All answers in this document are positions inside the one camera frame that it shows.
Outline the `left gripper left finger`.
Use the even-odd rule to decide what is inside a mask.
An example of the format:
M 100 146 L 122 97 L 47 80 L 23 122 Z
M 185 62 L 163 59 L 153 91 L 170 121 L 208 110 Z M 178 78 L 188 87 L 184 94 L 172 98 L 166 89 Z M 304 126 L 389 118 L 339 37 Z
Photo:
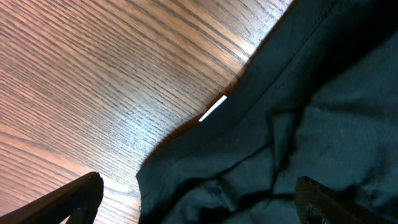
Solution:
M 33 202 L 7 213 L 1 223 L 93 224 L 103 199 L 104 181 L 98 172 L 80 178 L 44 195 Z

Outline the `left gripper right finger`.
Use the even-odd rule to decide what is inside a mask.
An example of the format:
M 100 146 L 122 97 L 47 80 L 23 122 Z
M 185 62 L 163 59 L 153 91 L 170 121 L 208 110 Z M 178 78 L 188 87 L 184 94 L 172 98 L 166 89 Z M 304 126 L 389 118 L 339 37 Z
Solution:
M 348 203 L 319 182 L 299 177 L 295 184 L 294 205 L 301 224 L 388 223 L 368 209 Z

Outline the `black t-shirt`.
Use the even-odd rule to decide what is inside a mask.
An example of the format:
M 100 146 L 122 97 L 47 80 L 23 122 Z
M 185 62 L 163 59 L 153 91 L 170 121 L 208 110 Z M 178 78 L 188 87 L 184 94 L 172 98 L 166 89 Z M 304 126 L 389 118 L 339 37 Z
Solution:
M 397 2 L 294 1 L 226 101 L 141 167 L 140 223 L 298 223 L 310 177 L 397 221 Z

